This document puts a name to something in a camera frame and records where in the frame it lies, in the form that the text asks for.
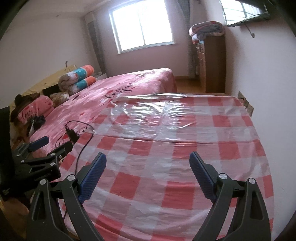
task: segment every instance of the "dresser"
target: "dresser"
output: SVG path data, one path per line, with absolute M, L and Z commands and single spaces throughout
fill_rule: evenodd
M 224 93 L 226 78 L 226 47 L 224 36 L 208 36 L 195 44 L 196 69 L 202 90 Z

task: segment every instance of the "wooden floor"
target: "wooden floor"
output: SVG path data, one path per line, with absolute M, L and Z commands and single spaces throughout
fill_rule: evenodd
M 199 80 L 176 79 L 178 93 L 202 93 Z

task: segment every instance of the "curtain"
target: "curtain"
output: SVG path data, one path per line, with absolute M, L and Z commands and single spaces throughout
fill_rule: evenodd
M 190 1 L 189 0 L 177 0 L 183 13 L 184 21 L 187 30 L 190 29 Z M 192 44 L 192 38 L 188 35 L 188 72 L 190 78 L 195 78 L 195 60 L 194 60 L 194 46 Z
M 92 20 L 91 22 L 89 22 L 87 24 L 87 29 L 88 29 L 89 35 L 91 37 L 91 43 L 94 48 L 96 59 L 98 60 L 98 63 L 100 65 L 101 72 L 102 72 L 102 74 L 105 74 L 106 68 L 105 68 L 105 61 L 104 61 L 102 39 L 101 39 L 101 33 L 100 33 L 100 29 L 98 27 L 97 21 Z

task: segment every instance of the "window sill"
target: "window sill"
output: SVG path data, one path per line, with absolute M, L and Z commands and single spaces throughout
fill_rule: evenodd
M 138 50 L 138 49 L 145 49 L 145 48 L 156 47 L 156 46 L 164 46 L 164 45 L 175 45 L 175 44 L 176 44 L 175 42 L 150 44 L 150 45 L 146 45 L 146 46 L 140 46 L 140 47 L 136 47 L 136 48 L 132 48 L 132 49 L 127 49 L 127 50 L 124 50 L 124 51 L 118 51 L 118 54 L 127 53 L 127 52 L 131 52 L 131 51 Z

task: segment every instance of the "silver screw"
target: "silver screw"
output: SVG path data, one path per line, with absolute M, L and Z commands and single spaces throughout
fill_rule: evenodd
M 40 184 L 41 185 L 44 185 L 46 183 L 46 179 L 42 179 L 41 181 L 40 181 Z
M 250 178 L 250 179 L 249 179 L 249 183 L 251 183 L 251 184 L 255 184 L 255 183 L 256 183 L 256 181 L 255 181 L 255 179 L 254 179 L 254 178 Z
M 227 175 L 225 173 L 221 173 L 219 177 L 223 180 L 227 179 Z
M 73 181 L 75 179 L 75 175 L 70 175 L 67 177 L 68 181 Z

